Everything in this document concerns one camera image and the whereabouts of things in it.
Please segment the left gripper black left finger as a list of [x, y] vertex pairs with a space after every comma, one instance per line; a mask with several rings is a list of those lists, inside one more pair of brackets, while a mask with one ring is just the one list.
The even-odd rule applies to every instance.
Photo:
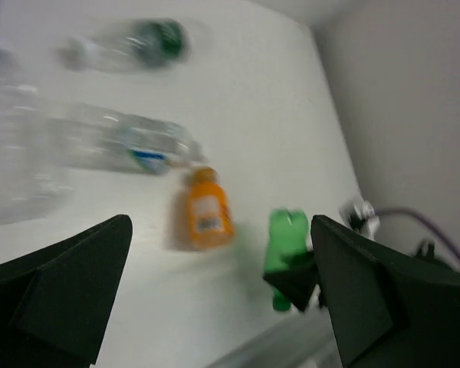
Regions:
[[115, 215], [0, 264], [0, 367], [93, 366], [132, 236]]

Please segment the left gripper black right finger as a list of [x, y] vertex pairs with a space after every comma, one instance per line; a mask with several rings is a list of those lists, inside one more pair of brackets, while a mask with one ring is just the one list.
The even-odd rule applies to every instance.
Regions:
[[460, 367], [460, 272], [404, 255], [325, 215], [310, 229], [345, 367]]

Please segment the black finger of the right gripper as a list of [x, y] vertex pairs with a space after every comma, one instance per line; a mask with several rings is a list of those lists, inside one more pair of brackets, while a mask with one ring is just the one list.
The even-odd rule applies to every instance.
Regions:
[[285, 266], [265, 271], [264, 281], [273, 290], [272, 307], [275, 311], [289, 311], [294, 306], [306, 311], [317, 286], [317, 262], [314, 250], [282, 257]]

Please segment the green plastic bottle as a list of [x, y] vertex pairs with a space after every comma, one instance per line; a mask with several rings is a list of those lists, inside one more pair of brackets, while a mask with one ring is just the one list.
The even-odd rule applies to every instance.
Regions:
[[269, 239], [264, 260], [264, 272], [282, 269], [282, 257], [307, 250], [310, 223], [301, 210], [275, 209], [269, 222]]

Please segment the small orange bottle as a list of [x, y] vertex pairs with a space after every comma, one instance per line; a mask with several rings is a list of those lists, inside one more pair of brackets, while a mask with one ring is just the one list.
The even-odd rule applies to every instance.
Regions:
[[235, 226], [218, 173], [196, 166], [183, 177], [169, 210], [169, 248], [209, 251], [232, 242]]

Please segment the small clear plastic bottle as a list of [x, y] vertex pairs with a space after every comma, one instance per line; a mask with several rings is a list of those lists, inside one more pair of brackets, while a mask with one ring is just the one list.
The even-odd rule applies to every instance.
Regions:
[[0, 225], [37, 219], [72, 192], [63, 123], [35, 87], [0, 85]]

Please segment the clear bottle blue white label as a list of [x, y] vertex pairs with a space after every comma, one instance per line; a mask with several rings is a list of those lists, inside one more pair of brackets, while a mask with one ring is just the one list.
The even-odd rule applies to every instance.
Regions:
[[86, 103], [49, 102], [48, 115], [64, 126], [69, 167], [162, 175], [205, 159], [200, 144], [177, 123]]

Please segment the clear bottle green label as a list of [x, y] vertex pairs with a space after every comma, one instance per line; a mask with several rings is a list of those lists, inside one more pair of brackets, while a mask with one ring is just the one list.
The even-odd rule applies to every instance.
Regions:
[[70, 71], [109, 74], [159, 70], [182, 61], [191, 49], [187, 27], [172, 18], [115, 21], [91, 34], [70, 36], [57, 58]]

